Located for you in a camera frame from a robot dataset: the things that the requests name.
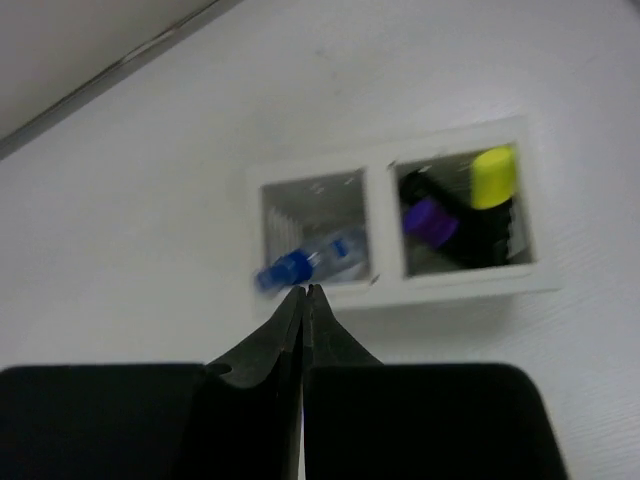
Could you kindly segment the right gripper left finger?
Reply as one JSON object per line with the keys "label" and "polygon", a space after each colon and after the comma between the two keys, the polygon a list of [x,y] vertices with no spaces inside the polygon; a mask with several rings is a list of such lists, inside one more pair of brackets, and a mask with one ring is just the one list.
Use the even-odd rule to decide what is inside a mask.
{"label": "right gripper left finger", "polygon": [[175,478],[298,477],[305,301],[305,289],[293,288],[263,325],[206,365]]}

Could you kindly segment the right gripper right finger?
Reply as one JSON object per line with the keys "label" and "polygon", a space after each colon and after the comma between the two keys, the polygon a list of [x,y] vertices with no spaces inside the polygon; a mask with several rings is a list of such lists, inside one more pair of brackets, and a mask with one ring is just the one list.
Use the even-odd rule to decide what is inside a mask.
{"label": "right gripper right finger", "polygon": [[346,381],[354,368],[379,365],[380,361],[340,324],[318,284],[308,287],[302,333],[305,475],[308,479],[340,478],[357,449]]}

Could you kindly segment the clear bottle blue cap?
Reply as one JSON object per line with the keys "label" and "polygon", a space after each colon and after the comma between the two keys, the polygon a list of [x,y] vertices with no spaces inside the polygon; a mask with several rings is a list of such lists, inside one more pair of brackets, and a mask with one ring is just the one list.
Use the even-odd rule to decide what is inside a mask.
{"label": "clear bottle blue cap", "polygon": [[359,281],[368,269],[366,230],[351,226],[306,241],[280,256],[255,275],[255,286],[262,294],[275,295],[297,285]]}

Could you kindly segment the purple cap highlighter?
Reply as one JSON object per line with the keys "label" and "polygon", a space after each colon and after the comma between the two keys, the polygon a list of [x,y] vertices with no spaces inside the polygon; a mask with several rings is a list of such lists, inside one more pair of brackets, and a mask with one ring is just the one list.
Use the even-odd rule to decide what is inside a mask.
{"label": "purple cap highlighter", "polygon": [[439,249],[450,241],[459,229],[460,221],[440,203],[425,198],[409,207],[402,219],[403,232]]}

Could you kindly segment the yellow cap highlighter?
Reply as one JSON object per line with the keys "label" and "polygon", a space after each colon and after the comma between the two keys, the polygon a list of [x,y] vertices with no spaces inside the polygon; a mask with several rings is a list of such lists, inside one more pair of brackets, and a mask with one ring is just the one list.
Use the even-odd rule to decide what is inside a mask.
{"label": "yellow cap highlighter", "polygon": [[513,198],[517,191],[516,155],[509,145],[461,156],[458,170],[465,174],[465,256],[467,268],[509,263]]}

